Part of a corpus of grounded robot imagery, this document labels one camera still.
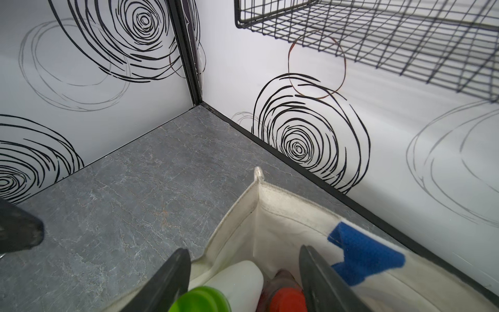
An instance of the black wire shelf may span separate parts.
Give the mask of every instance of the black wire shelf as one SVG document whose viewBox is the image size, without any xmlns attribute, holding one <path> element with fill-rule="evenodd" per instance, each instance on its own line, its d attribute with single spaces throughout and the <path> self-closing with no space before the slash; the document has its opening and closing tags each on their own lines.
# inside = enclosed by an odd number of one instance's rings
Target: black wire shelf
<svg viewBox="0 0 499 312">
<path fill-rule="evenodd" d="M 498 0 L 235 0 L 235 14 L 239 28 L 499 97 Z"/>
</svg>

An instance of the floor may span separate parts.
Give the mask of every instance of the floor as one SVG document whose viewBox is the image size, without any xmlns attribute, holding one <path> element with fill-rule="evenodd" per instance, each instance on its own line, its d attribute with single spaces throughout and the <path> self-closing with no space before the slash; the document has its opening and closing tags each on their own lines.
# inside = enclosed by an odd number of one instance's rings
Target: floor
<svg viewBox="0 0 499 312">
<path fill-rule="evenodd" d="M 198 106 L 19 205 L 43 220 L 45 239 L 0 260 L 0 310 L 98 311 L 178 247 L 200 256 L 255 166 L 266 181 L 393 241 Z"/>
</svg>

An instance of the red cap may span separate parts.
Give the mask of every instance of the red cap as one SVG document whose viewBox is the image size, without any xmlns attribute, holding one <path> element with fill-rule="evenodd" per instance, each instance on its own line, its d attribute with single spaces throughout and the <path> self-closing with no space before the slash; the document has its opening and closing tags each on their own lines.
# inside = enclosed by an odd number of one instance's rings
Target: red cap
<svg viewBox="0 0 499 312">
<path fill-rule="evenodd" d="M 268 312 L 307 312 L 303 291 L 281 288 L 272 297 Z"/>
</svg>

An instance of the black edge trim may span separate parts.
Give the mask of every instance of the black edge trim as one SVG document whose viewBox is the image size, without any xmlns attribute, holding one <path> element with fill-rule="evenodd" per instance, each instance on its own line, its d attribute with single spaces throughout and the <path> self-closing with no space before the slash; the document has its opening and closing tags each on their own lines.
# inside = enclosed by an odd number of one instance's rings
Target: black edge trim
<svg viewBox="0 0 499 312">
<path fill-rule="evenodd" d="M 198 72 L 194 62 L 194 51 L 191 49 L 189 32 L 186 26 L 182 0 L 165 0 L 168 14 L 172 20 L 173 32 L 175 40 L 179 47 L 180 59 L 184 68 L 184 73 L 191 93 L 191 99 L 194 106 L 203 102 L 201 97 L 201 88 L 198 81 Z"/>
<path fill-rule="evenodd" d="M 462 280 L 466 284 L 470 285 L 477 292 L 484 295 L 485 298 L 490 300 L 496 307 L 499 308 L 499 297 L 496 294 L 494 294 L 493 292 L 491 292 L 490 290 L 483 287 L 480 283 L 478 283 L 477 281 L 475 281 L 474 279 L 472 279 L 471 277 L 469 277 L 465 273 L 461 272 L 456 267 L 454 267 L 450 263 L 446 262 L 445 260 L 443 260 L 439 256 L 435 255 L 434 253 L 432 253 L 431 251 L 429 251 L 428 249 L 423 247 L 421 244 L 419 244 L 416 241 L 414 241 L 413 239 L 411 239 L 409 236 L 400 232 L 395 227 L 391 226 L 386 221 L 384 221 L 380 217 L 376 216 L 375 214 L 373 214 L 372 212 L 370 212 L 369 210 L 367 210 L 366 208 L 364 208 L 363 206 L 361 206 L 360 204 L 358 204 L 357 202 L 355 202 L 354 200 L 352 200 L 351 198 L 349 198 L 345 194 L 341 193 L 340 191 L 336 190 L 335 188 L 333 188 L 332 186 L 330 186 L 329 184 L 327 184 L 326 182 L 324 182 L 323 180 L 321 180 L 320 178 L 318 178 L 314 174 L 310 173 L 308 170 L 301 167 L 300 165 L 298 165 L 297 163 L 292 161 L 290 158 L 288 158 L 284 154 L 277 151 L 272 146 L 263 142 L 258 137 L 251 134 L 251 132 L 247 131 L 246 129 L 244 129 L 243 127 L 238 125 L 233 120 L 229 119 L 225 115 L 218 112 L 216 109 L 212 108 L 211 106 L 209 106 L 205 102 L 202 102 L 201 105 L 204 106 L 208 111 L 213 113 L 215 116 L 217 116 L 221 120 L 228 123 L 230 126 L 232 126 L 232 128 L 236 129 L 237 131 L 242 133 L 244 136 L 249 138 L 251 141 L 253 141 L 256 144 L 258 144 L 259 146 L 263 147 L 265 150 L 267 150 L 269 153 L 271 153 L 272 155 L 277 157 L 279 160 L 284 162 L 286 165 L 288 165 L 292 169 L 296 170 L 299 174 L 301 174 L 302 176 L 304 176 L 305 178 L 307 178 L 308 180 L 313 182 L 315 185 L 317 185 L 318 187 L 320 187 L 324 191 L 331 194 L 337 200 L 339 200 L 340 202 L 342 202 L 343 204 L 348 206 L 350 209 L 352 209 L 353 211 L 355 211 L 356 213 L 358 213 L 359 215 L 361 215 L 362 217 L 367 219 L 369 222 L 371 222 L 372 224 L 377 226 L 383 232 L 385 232 L 386 234 L 390 235 L 391 237 L 393 237 L 394 239 L 399 241 L 402 245 L 407 247 L 409 250 L 411 250 L 415 254 L 433 262 L 434 264 L 445 269 L 449 273 L 457 276 L 460 280 Z"/>
</svg>

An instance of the green cap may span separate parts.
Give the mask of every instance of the green cap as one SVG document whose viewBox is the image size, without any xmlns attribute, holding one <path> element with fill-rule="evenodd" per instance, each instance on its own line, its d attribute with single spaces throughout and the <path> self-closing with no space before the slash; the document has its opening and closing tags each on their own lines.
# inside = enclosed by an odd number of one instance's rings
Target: green cap
<svg viewBox="0 0 499 312">
<path fill-rule="evenodd" d="M 231 312 L 231 306 L 220 291 L 201 286 L 183 294 L 168 312 Z"/>
</svg>

